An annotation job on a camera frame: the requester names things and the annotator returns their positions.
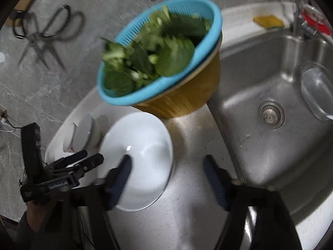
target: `drain strainer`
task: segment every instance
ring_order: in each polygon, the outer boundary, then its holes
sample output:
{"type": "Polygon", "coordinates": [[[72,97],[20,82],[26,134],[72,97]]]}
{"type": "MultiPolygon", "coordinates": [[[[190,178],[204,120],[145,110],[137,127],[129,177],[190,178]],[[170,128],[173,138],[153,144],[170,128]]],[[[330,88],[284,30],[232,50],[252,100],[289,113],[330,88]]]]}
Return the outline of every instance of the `drain strainer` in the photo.
{"type": "Polygon", "coordinates": [[[284,122],[284,111],[274,101],[265,101],[260,104],[258,113],[260,118],[271,128],[278,128],[284,122]]]}

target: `plastic basket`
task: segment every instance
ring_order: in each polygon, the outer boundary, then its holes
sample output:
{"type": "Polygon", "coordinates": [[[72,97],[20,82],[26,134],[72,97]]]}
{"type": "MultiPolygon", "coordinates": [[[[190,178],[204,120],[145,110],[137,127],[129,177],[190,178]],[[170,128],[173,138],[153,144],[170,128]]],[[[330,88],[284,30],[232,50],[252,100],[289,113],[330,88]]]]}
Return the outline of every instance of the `plastic basket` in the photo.
{"type": "Polygon", "coordinates": [[[177,12],[190,16],[193,14],[199,14],[200,17],[211,21],[211,28],[207,35],[195,48],[191,62],[182,72],[171,77],[160,77],[149,85],[122,97],[117,97],[112,90],[104,88],[104,62],[101,62],[97,76],[97,86],[98,92],[104,101],[112,105],[121,106],[135,105],[137,103],[144,102],[147,99],[164,92],[166,89],[172,87],[174,84],[191,73],[191,71],[193,71],[202,62],[202,60],[215,46],[219,36],[221,35],[222,16],[219,7],[210,0],[163,1],[155,6],[152,6],[132,20],[118,34],[115,41],[124,46],[128,45],[140,31],[142,25],[148,21],[150,14],[155,10],[162,9],[163,5],[166,5],[170,12],[177,12]]]}

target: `stainless steel sink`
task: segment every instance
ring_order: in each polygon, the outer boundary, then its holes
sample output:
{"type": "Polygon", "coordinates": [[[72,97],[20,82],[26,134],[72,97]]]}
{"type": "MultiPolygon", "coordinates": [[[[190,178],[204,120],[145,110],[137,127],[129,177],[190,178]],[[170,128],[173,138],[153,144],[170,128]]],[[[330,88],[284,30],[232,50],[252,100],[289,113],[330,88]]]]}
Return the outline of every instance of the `stainless steel sink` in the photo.
{"type": "Polygon", "coordinates": [[[287,30],[221,50],[221,79],[208,106],[236,173],[246,184],[273,185],[297,223],[333,189],[333,121],[314,117],[300,73],[315,61],[333,74],[333,49],[287,30]]]}

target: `yellow object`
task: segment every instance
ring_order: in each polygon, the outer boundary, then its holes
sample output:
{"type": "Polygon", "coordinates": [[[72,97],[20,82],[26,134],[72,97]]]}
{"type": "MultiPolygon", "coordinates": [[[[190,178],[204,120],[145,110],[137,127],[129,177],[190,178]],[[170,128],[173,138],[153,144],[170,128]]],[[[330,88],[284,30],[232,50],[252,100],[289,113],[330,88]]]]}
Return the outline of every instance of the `yellow object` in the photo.
{"type": "Polygon", "coordinates": [[[180,83],[134,107],[159,118],[169,119],[190,114],[204,106],[220,82],[221,42],[222,38],[208,58],[180,83]]]}
{"type": "Polygon", "coordinates": [[[253,21],[258,23],[260,26],[262,26],[263,28],[266,28],[266,29],[284,27],[283,21],[278,19],[274,15],[254,17],[253,21]]]}

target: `yellow bowl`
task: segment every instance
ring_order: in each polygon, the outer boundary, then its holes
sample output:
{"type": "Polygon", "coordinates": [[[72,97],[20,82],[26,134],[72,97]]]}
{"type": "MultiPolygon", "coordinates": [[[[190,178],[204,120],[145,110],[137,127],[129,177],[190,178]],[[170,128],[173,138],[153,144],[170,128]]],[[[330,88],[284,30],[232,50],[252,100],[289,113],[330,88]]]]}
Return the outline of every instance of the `yellow bowl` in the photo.
{"type": "Polygon", "coordinates": [[[188,115],[206,104],[220,82],[219,49],[222,35],[200,66],[175,86],[135,108],[162,119],[188,115]]]}

